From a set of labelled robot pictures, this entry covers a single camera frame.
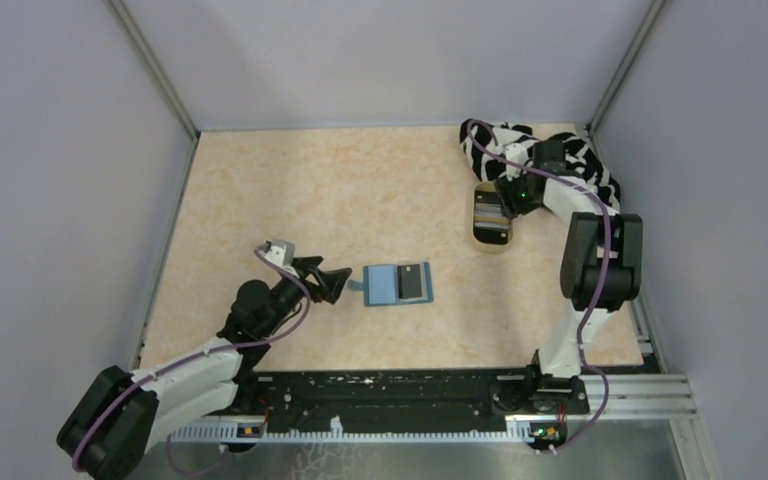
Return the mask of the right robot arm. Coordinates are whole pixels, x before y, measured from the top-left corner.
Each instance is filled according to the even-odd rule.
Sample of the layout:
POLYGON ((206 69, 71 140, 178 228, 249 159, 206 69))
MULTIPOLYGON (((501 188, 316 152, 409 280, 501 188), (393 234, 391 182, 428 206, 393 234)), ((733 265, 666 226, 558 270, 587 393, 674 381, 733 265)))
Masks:
POLYGON ((603 202, 566 161, 559 140, 537 142, 531 163, 494 186, 504 217, 513 220, 544 208, 568 228, 559 283, 567 303, 548 343, 535 354, 535 374, 523 398, 536 412, 548 412, 562 396, 575 396, 595 332, 640 290, 642 219, 603 202))

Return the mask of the dark card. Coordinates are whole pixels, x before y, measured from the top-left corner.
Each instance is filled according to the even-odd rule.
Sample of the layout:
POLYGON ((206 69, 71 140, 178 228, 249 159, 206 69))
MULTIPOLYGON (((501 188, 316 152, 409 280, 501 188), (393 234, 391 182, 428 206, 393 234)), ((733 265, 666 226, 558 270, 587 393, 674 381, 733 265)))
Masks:
POLYGON ((425 268, 422 264, 404 264, 397 267, 398 299, 418 301, 426 296, 425 268))

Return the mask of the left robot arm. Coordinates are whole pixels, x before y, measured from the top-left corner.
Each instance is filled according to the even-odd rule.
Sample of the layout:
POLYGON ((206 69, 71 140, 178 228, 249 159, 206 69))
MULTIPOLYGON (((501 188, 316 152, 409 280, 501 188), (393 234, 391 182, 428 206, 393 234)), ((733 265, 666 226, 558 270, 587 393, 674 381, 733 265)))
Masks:
POLYGON ((271 267, 279 281, 243 283, 223 327, 202 346, 150 369, 102 370, 56 436, 74 470, 94 479, 123 479, 155 444, 198 418, 230 408, 252 411, 260 388, 245 375, 271 344, 290 333, 315 303, 335 304, 351 268, 323 271, 311 256, 271 267))

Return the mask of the blue leather card holder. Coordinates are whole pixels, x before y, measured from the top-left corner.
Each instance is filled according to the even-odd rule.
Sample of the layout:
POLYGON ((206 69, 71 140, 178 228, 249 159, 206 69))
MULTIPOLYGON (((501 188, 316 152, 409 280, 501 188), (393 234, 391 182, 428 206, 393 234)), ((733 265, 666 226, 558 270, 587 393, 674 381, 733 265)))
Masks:
POLYGON ((429 262, 366 265, 347 288, 363 294, 366 307, 426 304, 434 301, 429 262))

